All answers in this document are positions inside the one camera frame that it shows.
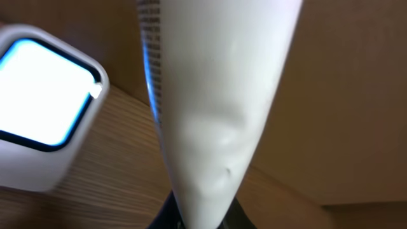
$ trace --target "white plastic casing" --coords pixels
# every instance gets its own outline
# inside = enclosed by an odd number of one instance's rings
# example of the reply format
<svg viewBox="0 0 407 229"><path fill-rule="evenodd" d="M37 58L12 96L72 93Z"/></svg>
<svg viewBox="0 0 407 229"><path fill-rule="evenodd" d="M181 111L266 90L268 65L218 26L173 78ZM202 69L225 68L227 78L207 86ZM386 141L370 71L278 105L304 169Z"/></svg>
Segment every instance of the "white plastic casing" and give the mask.
<svg viewBox="0 0 407 229"><path fill-rule="evenodd" d="M74 58L94 67L100 74L102 90L86 109L69 143L58 151L46 153L0 139L0 186L29 191L48 191L66 174L109 91L103 67L88 55L47 32L29 25L6 25L0 29L0 53L20 38L40 39Z"/></svg>

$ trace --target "black screen bezel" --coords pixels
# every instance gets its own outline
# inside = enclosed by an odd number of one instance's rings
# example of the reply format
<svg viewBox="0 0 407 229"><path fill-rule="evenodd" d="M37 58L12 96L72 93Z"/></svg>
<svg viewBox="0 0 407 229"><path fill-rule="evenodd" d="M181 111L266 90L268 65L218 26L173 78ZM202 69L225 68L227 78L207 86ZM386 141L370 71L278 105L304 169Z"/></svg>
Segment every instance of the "black screen bezel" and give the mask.
<svg viewBox="0 0 407 229"><path fill-rule="evenodd" d="M8 48L5 49L5 51L0 55L0 62L3 59L3 57L7 54L7 52L10 50L10 48L16 42L19 42L21 40L26 40L26 39L31 40L31 41L49 49L50 51L56 53L57 55L60 55L61 57L83 67L84 69L88 70L92 74L96 83L101 82L100 73L98 72L98 70L96 68L94 68L90 64L87 64L86 62L80 60L79 58L63 51L62 49L56 47L55 45L52 45L52 44L50 44L42 39L38 39L38 38L18 38L16 40L12 41L11 44L8 46ZM51 146L51 145L44 144L41 142L33 141L32 139L28 139L28 138L25 138L25 137L22 137L19 135L11 134L11 133L8 133L8 132L2 131L2 130L0 130L0 140L12 142L12 143L19 144L21 146L25 146L25 147L32 148L32 149L35 149L38 151L42 151L42 152L50 153L50 152L58 151L64 147L66 147L69 144L76 129L79 126L79 123L81 122L82 118L84 117L86 110L89 108L89 105L91 104L92 101L93 101L92 96L88 95L88 99L86 100L80 114L78 115L77 119L75 120L74 124L72 125L69 134L67 135L65 141L62 142L61 144L58 144L56 146Z"/></svg>

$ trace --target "black base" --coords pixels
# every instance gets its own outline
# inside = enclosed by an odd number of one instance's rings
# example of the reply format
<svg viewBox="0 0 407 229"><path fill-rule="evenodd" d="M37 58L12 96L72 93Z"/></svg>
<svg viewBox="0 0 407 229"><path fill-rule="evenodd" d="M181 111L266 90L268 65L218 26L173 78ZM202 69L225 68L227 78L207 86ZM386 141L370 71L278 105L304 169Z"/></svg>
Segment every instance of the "black base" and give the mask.
<svg viewBox="0 0 407 229"><path fill-rule="evenodd" d="M171 192L148 229L185 229L174 194ZM256 229L235 198L217 229Z"/></svg>

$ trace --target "white cone-shaped object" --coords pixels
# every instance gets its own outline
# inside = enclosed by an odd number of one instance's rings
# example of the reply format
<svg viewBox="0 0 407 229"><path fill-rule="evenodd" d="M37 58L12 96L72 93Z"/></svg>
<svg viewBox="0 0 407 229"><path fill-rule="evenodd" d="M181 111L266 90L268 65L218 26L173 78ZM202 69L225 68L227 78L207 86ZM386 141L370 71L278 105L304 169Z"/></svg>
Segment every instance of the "white cone-shaped object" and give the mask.
<svg viewBox="0 0 407 229"><path fill-rule="evenodd" d="M301 0L138 0L163 157L188 229L215 229L262 134Z"/></svg>

